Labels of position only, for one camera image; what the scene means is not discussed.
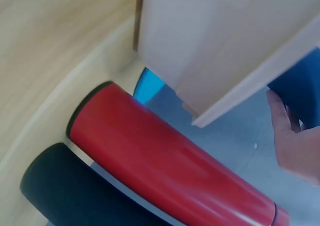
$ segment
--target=wooden wall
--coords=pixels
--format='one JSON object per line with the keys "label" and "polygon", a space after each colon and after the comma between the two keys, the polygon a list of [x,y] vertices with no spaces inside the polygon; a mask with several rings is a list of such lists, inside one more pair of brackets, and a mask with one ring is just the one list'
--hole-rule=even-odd
{"label": "wooden wall", "polygon": [[70,144],[64,132],[80,100],[110,79],[133,91],[143,68],[132,49],[136,1],[0,0],[1,225],[47,222],[20,181],[48,146]]}

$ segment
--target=red foam roller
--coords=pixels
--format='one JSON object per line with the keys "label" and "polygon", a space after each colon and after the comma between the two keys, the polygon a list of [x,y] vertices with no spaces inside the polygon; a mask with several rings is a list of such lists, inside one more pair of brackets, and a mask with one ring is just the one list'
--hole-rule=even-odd
{"label": "red foam roller", "polygon": [[80,103],[67,135],[119,181],[187,225],[289,225],[272,200],[115,83],[98,86]]}

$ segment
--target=wooden board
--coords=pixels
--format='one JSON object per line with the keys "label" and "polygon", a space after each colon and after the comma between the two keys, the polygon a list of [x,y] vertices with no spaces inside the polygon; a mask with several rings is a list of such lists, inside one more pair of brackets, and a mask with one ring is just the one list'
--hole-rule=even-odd
{"label": "wooden board", "polygon": [[138,52],[203,127],[312,50],[319,14],[320,0],[143,0]]}
{"label": "wooden board", "polygon": [[135,10],[136,0],[0,0],[1,225],[47,222],[20,180],[46,147],[68,142],[81,99],[110,79],[133,92],[144,67],[133,51]]}

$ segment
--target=black tube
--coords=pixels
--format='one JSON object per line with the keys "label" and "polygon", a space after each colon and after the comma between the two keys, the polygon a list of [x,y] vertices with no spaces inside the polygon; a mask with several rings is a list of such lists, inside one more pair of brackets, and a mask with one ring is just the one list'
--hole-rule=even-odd
{"label": "black tube", "polygon": [[34,160],[21,191],[55,226],[170,225],[104,180],[63,143]]}

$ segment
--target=blue block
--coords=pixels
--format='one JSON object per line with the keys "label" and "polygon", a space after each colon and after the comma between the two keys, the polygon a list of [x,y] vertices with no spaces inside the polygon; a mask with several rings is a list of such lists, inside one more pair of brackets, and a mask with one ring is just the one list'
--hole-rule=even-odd
{"label": "blue block", "polygon": [[272,81],[269,88],[278,93],[306,126],[320,126],[320,49],[317,47],[292,68]]}

